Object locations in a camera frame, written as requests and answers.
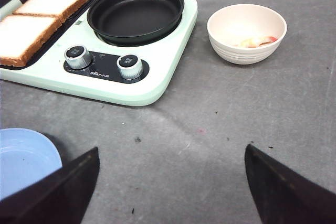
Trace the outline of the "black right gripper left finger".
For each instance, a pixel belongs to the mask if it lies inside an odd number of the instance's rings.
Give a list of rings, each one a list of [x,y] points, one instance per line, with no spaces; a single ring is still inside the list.
[[[99,170],[99,151],[94,147],[44,179],[1,200],[1,223],[81,223]]]

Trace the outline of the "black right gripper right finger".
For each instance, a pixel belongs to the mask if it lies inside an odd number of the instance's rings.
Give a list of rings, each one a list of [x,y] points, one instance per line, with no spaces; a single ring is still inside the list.
[[[249,189],[262,223],[335,223],[335,193],[249,144]]]

